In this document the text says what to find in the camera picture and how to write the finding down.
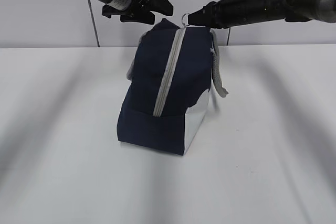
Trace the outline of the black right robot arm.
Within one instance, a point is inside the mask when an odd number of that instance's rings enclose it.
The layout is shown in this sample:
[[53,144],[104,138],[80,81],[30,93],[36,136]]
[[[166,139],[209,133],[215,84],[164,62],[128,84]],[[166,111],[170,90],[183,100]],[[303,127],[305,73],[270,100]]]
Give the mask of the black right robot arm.
[[284,20],[335,23],[335,0],[220,0],[187,16],[187,23],[216,29]]

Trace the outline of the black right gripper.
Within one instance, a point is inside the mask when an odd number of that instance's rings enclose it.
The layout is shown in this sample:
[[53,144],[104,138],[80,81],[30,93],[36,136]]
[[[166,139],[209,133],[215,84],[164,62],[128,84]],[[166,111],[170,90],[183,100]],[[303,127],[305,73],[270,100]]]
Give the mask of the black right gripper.
[[189,25],[213,27],[217,29],[228,29],[235,27],[233,17],[232,0],[219,0],[209,2],[200,10],[188,15]]

